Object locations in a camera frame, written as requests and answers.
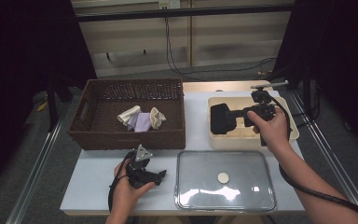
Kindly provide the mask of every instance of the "white table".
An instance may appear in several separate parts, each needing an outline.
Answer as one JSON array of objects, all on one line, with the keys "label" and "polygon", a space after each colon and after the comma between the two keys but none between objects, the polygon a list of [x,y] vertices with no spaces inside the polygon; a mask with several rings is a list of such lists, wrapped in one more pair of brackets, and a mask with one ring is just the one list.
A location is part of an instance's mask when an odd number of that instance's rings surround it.
[{"label": "white table", "polygon": [[[269,92],[278,96],[276,91]],[[207,100],[212,96],[250,96],[250,91],[210,91],[185,93],[186,148],[185,150],[213,150],[209,146]],[[298,144],[292,144],[301,157]],[[200,216],[231,215],[233,212],[187,211],[176,207],[174,186],[176,181],[176,160],[181,150],[150,150],[154,157],[147,165],[147,171],[157,173],[167,170],[160,186],[153,187],[133,209],[133,216]],[[274,213],[304,212],[304,207],[295,191],[281,177],[278,162],[266,149],[266,156],[272,186],[277,201]],[[62,200],[61,210],[69,216],[108,215],[107,195],[114,178],[115,167],[122,162],[128,150],[82,150]]]}]

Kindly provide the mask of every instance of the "metal rod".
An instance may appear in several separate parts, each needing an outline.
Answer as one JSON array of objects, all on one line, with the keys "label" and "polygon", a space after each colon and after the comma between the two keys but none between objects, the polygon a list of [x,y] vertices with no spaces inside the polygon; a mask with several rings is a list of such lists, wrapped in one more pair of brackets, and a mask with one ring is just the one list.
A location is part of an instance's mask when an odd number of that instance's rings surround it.
[{"label": "metal rod", "polygon": [[74,18],[60,18],[60,20],[87,22],[87,21],[122,21],[134,19],[152,19],[187,16],[209,16],[226,14],[264,13],[292,11],[294,4],[264,5],[248,7],[202,7],[179,8],[167,10],[147,10],[120,13],[78,14]]}]

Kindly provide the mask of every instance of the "gray lid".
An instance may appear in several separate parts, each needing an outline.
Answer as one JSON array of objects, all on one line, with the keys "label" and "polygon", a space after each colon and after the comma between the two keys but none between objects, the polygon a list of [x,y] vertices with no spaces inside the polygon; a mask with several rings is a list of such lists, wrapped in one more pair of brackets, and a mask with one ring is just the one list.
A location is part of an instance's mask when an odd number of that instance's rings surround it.
[{"label": "gray lid", "polygon": [[266,159],[258,151],[182,151],[175,201],[189,210],[257,212],[276,205]]}]

